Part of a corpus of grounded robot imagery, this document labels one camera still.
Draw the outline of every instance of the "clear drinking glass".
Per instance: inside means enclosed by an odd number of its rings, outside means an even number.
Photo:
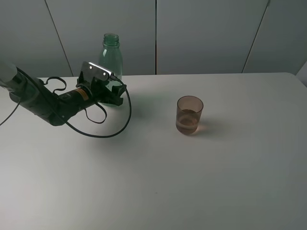
[[[185,135],[196,131],[203,109],[202,101],[194,96],[181,97],[177,102],[176,127]]]

